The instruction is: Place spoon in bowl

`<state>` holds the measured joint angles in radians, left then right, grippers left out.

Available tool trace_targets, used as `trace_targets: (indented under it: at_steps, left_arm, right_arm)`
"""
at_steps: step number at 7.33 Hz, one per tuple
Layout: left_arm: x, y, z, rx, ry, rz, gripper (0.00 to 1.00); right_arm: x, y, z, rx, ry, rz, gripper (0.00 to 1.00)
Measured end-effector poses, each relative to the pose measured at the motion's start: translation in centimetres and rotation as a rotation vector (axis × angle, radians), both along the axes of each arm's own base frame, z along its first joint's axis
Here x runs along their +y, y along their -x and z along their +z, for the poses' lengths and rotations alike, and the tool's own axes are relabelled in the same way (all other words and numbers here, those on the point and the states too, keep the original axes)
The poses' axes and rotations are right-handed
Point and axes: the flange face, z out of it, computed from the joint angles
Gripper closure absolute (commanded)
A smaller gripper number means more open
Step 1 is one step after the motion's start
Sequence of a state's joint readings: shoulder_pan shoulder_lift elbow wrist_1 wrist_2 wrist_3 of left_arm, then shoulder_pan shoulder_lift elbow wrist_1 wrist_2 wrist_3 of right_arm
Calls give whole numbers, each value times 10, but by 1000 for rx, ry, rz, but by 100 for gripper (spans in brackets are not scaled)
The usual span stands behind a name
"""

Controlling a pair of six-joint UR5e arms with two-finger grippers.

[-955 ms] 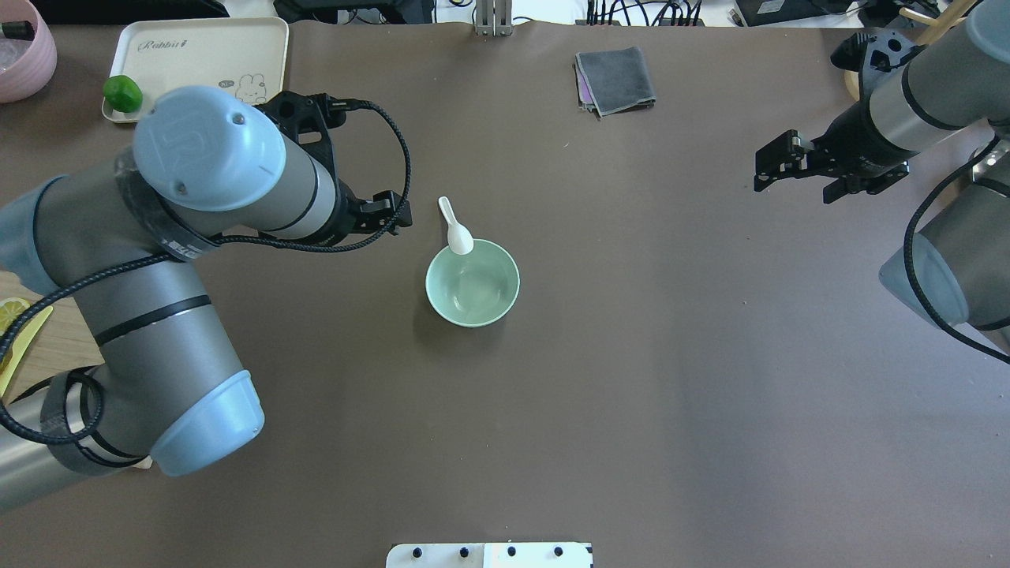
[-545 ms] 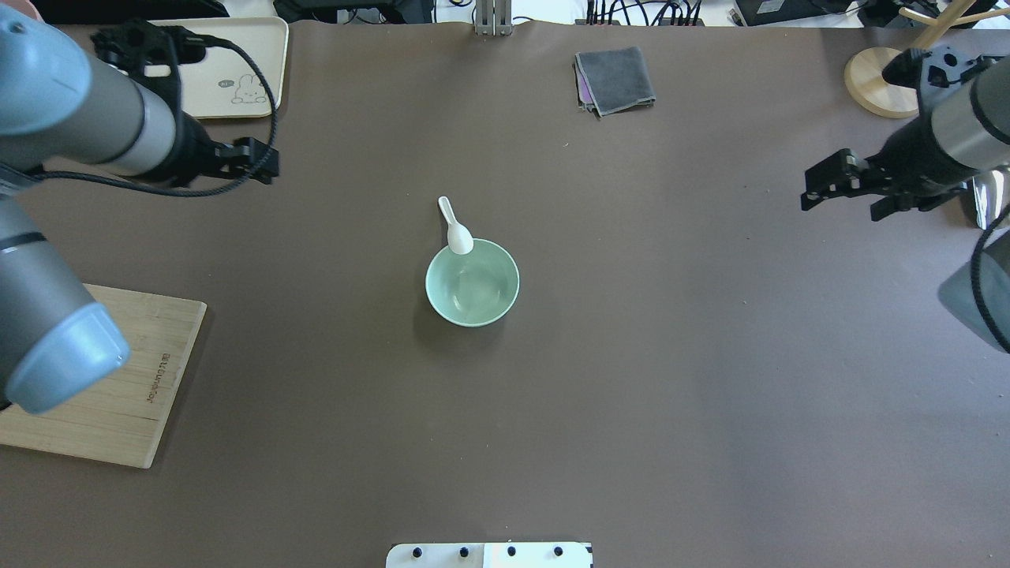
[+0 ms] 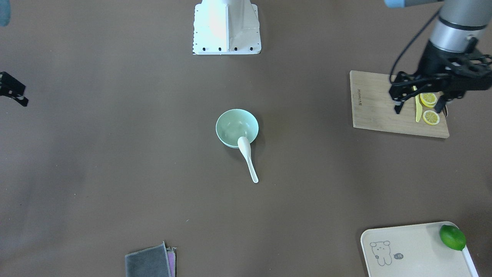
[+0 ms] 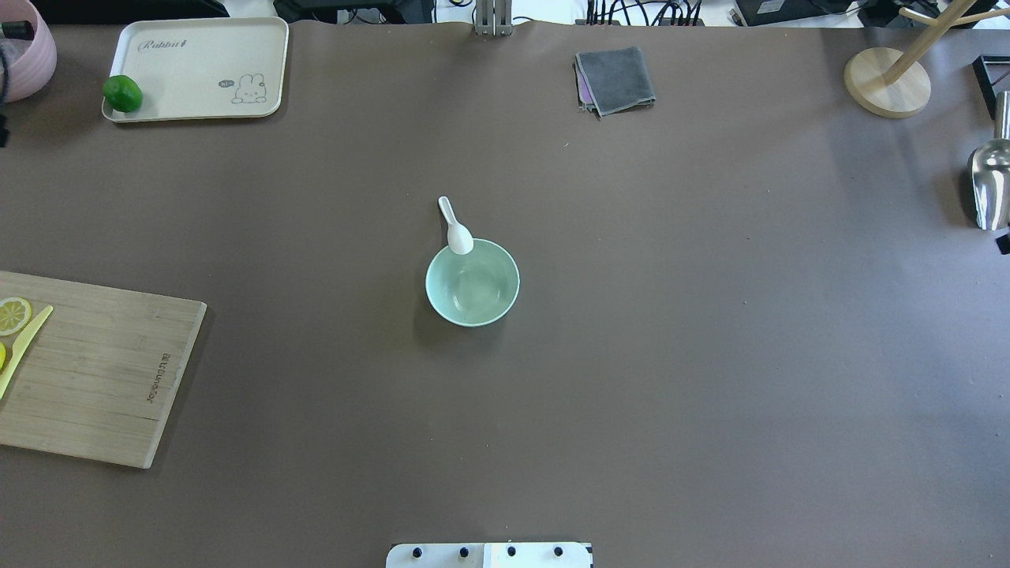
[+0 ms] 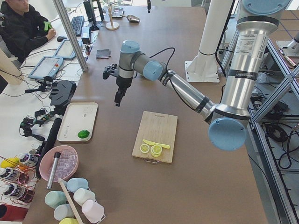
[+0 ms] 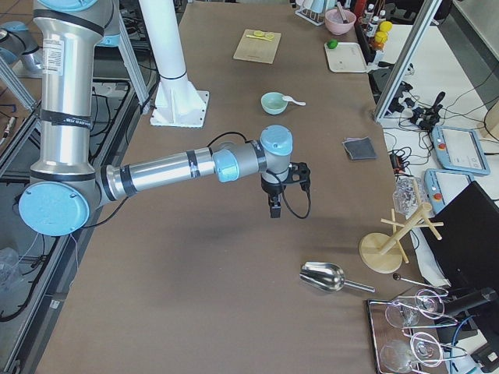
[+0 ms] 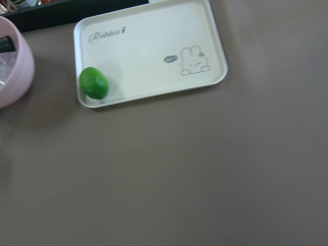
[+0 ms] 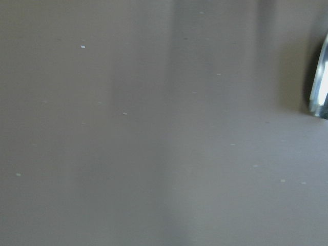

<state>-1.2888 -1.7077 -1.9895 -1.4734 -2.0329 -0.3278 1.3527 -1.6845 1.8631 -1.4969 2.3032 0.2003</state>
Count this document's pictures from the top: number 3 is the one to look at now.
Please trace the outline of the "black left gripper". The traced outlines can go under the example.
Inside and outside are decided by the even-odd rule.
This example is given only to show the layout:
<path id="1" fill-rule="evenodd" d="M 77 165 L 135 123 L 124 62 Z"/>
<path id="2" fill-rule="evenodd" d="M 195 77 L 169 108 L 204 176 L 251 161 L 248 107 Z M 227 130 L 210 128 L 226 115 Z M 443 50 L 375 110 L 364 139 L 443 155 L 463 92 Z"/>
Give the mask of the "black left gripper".
<path id="1" fill-rule="evenodd" d="M 391 81 L 389 95 L 395 102 L 395 113 L 400 114 L 404 102 L 417 93 L 443 92 L 435 112 L 448 114 L 448 101 L 463 97 L 466 91 L 490 88 L 491 55 L 476 48 L 469 52 L 448 52 L 427 42 L 416 72 L 398 72 Z"/>

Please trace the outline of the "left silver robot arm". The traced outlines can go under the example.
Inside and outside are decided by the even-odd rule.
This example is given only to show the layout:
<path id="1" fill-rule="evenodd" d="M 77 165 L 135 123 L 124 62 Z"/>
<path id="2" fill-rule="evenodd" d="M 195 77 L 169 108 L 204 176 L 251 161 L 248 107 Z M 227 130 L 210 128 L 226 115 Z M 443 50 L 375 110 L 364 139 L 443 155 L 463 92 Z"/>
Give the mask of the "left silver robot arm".
<path id="1" fill-rule="evenodd" d="M 467 91 L 491 88 L 491 55 L 477 44 L 491 21 L 490 0 L 445 0 L 432 16 L 436 19 L 415 73 L 403 71 L 389 80 L 389 95 L 400 114 L 404 103 L 421 93 L 441 92 L 434 109 L 440 113 L 448 102 Z"/>

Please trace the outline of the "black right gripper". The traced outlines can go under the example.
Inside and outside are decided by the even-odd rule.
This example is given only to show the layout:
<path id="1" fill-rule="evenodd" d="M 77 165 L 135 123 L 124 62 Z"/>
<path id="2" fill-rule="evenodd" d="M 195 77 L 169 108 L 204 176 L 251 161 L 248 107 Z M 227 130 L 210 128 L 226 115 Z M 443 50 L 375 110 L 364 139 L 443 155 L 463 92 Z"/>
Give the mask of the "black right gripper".
<path id="1" fill-rule="evenodd" d="M 28 105 L 28 98 L 24 97 L 26 86 L 7 72 L 0 72 L 0 95 L 9 97 L 21 106 Z"/>

